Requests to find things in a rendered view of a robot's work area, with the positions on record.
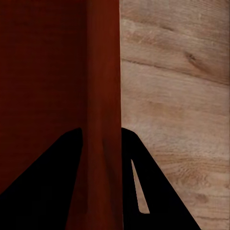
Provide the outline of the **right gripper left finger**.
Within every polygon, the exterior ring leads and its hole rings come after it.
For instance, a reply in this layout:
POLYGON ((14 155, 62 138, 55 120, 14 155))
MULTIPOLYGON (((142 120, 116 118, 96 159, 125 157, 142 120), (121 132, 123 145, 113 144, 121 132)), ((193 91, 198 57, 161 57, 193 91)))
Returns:
POLYGON ((82 146, 65 132, 0 194, 0 230, 65 230, 82 146))

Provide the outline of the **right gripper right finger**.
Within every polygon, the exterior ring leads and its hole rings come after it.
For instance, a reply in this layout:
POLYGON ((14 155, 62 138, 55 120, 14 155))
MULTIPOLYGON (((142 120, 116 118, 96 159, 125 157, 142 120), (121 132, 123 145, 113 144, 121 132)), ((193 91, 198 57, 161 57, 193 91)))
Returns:
POLYGON ((121 128, 123 230, 201 230, 138 135, 121 128), (133 160, 150 214, 139 211, 133 160))

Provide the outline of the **storage box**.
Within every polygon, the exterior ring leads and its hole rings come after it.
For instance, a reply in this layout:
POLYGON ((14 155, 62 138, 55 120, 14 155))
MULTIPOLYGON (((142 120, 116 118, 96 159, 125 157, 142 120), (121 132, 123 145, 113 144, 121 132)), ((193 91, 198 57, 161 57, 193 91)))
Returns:
POLYGON ((119 0, 0 0, 0 194, 78 127, 65 230, 123 230, 119 0))

